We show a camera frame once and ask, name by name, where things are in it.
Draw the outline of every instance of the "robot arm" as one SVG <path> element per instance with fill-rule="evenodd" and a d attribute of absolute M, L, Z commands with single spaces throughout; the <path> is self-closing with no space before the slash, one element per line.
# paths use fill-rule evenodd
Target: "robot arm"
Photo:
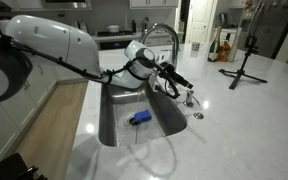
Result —
<path fill-rule="evenodd" d="M 120 70 L 104 72 L 99 66 L 97 45 L 90 35 L 79 29 L 47 19 L 20 15 L 9 22 L 5 35 L 0 36 L 0 51 L 2 51 L 0 53 L 0 71 L 2 71 L 0 79 L 4 79 L 3 84 L 18 84 L 18 86 L 13 88 L 12 92 L 8 92 L 7 85 L 0 88 L 0 101 L 15 94 L 23 86 L 32 69 L 28 58 L 16 50 L 44 57 L 89 80 L 130 89 L 141 86 L 143 81 L 155 71 L 160 74 L 160 77 L 170 82 L 175 92 L 175 95 L 166 94 L 174 99 L 179 96 L 169 76 L 170 72 L 164 71 L 161 66 L 157 65 L 154 53 L 137 41 L 132 41 L 125 50 L 125 55 L 131 61 Z M 18 65 L 14 68 L 18 69 L 18 73 L 22 73 L 15 76 L 7 72 L 10 67 L 5 67 L 5 64 L 14 66 L 16 62 L 21 67 L 19 68 L 20 65 Z"/>

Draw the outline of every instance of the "sink basin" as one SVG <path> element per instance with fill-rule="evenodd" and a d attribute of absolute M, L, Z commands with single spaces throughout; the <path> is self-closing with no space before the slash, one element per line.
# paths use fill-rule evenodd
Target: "sink basin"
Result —
<path fill-rule="evenodd" d="M 101 90 L 99 139 L 107 146 L 144 143 L 184 130 L 187 121 L 175 103 L 162 93 L 152 91 L 149 84 L 137 90 L 103 85 Z M 131 125 L 134 114 L 149 110 L 152 119 Z"/>

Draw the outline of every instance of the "white countertop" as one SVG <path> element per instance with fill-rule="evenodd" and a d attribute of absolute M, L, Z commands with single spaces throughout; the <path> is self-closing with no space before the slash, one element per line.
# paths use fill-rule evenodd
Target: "white countertop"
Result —
<path fill-rule="evenodd" d="M 288 180 L 288 65 L 251 55 L 246 73 L 268 83 L 242 78 L 230 90 L 233 79 L 218 70 L 239 69 L 241 51 L 234 63 L 210 63 L 206 45 L 197 54 L 190 45 L 180 48 L 178 72 L 194 85 L 202 105 L 189 109 L 179 103 L 186 129 L 143 144 L 105 146 L 98 139 L 101 85 L 89 82 L 66 179 Z M 126 61 L 123 50 L 100 52 L 103 67 Z M 185 89 L 179 89 L 182 102 Z M 195 119 L 194 112 L 205 118 Z"/>
<path fill-rule="evenodd" d="M 111 41 L 111 40 L 134 40 L 139 39 L 141 36 L 141 32 L 134 33 L 133 35 L 126 35 L 126 36 L 109 36 L 109 37 L 97 37 L 96 35 L 92 36 L 94 41 Z M 183 35 L 183 32 L 177 32 L 178 35 Z M 157 33 L 152 32 L 150 37 L 169 37 L 167 33 Z"/>

